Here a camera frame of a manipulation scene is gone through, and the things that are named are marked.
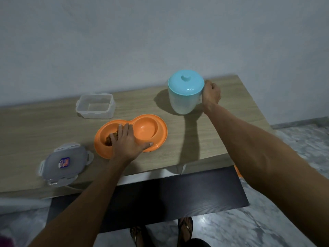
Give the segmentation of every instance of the tiled floor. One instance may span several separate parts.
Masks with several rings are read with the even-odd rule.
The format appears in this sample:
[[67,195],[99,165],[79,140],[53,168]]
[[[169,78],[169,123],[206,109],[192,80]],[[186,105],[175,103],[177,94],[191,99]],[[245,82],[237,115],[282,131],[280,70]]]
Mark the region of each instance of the tiled floor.
[[[280,129],[277,135],[312,167],[329,178],[329,127],[315,125]],[[211,246],[314,246],[266,197],[241,180],[250,206],[193,217],[193,237]],[[16,246],[27,244],[44,227],[48,209],[0,216],[0,233]],[[147,226],[156,246],[176,246],[177,220]],[[95,247],[134,246],[129,229],[102,233]]]

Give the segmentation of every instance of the person's right hand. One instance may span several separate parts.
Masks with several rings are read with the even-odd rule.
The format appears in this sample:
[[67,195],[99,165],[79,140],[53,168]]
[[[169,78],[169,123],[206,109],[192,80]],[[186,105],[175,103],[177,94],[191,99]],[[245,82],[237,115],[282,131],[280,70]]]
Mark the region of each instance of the person's right hand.
[[109,136],[113,145],[113,158],[126,165],[137,158],[143,150],[153,145],[152,142],[138,145],[135,141],[133,125],[128,123],[125,124],[123,129],[122,125],[119,124],[118,139],[114,137],[113,133]]
[[220,101],[220,88],[216,83],[206,80],[202,91],[203,112],[207,114]]

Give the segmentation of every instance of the container lid label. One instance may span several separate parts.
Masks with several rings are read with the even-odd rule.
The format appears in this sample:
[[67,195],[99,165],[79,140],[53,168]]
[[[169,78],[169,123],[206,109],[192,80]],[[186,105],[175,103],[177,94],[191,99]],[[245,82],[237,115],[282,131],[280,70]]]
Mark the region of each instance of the container lid label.
[[70,158],[62,158],[60,159],[60,162],[58,163],[58,168],[64,168],[64,167],[68,167],[68,165],[70,164]]

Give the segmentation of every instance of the orange object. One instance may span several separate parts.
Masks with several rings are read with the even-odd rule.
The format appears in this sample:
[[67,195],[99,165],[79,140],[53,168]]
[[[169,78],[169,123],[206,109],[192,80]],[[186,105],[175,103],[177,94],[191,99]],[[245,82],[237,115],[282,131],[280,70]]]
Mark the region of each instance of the orange object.
[[112,147],[106,146],[106,137],[110,133],[115,133],[119,124],[132,124],[134,136],[138,144],[153,142],[153,146],[143,152],[150,152],[158,149],[165,142],[168,129],[166,123],[158,116],[153,114],[143,114],[133,120],[112,120],[103,125],[95,135],[94,147],[96,152],[105,159],[112,157]]
[[240,178],[243,178],[242,175],[240,174],[240,172],[239,172],[239,170],[238,170],[238,168],[237,168],[236,165],[234,165],[234,168],[235,168],[235,171],[236,171],[237,175],[238,175]]

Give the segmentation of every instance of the sandal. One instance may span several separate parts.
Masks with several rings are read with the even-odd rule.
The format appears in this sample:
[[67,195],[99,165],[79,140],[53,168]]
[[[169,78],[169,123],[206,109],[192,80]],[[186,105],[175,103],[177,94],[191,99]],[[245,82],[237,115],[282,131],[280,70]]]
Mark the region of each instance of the sandal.
[[192,238],[192,232],[193,232],[193,220],[192,220],[192,217],[188,217],[187,218],[187,221],[189,221],[190,223],[191,223],[191,228],[187,225],[187,222],[185,221],[185,219],[186,218],[180,218],[179,220],[178,220],[178,241],[177,241],[177,246],[179,247],[179,246],[183,246],[183,244],[184,243],[186,243],[185,241],[184,241],[184,238],[183,237],[181,237],[181,239],[179,239],[179,236],[180,236],[180,234],[181,234],[181,229],[182,229],[182,227],[185,225],[185,227],[187,228],[187,230],[189,231],[189,233],[190,233],[190,238],[188,239],[188,241],[189,240],[191,240],[191,238]]
[[150,238],[150,235],[148,234],[147,228],[144,225],[130,228],[130,236],[134,240],[136,247],[137,247],[137,237],[139,233],[141,234],[140,236],[142,237],[145,247],[155,247],[155,245],[153,244]]

